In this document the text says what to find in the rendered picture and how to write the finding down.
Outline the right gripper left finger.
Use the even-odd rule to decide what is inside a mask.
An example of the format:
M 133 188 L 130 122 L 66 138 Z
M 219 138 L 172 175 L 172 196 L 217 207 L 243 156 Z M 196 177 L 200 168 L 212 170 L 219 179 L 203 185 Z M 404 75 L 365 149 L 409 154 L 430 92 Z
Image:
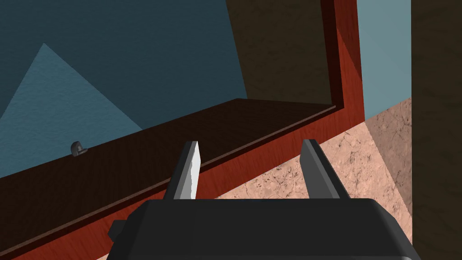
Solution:
M 198 142 L 188 141 L 181 152 L 163 199 L 196 199 L 199 171 Z

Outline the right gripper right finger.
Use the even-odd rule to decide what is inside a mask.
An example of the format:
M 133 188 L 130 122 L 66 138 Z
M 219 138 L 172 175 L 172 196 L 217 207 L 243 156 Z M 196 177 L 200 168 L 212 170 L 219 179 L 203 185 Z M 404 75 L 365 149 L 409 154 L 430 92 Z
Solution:
M 311 199 L 349 199 L 350 196 L 331 163 L 314 139 L 305 139 L 300 152 L 308 196 Z

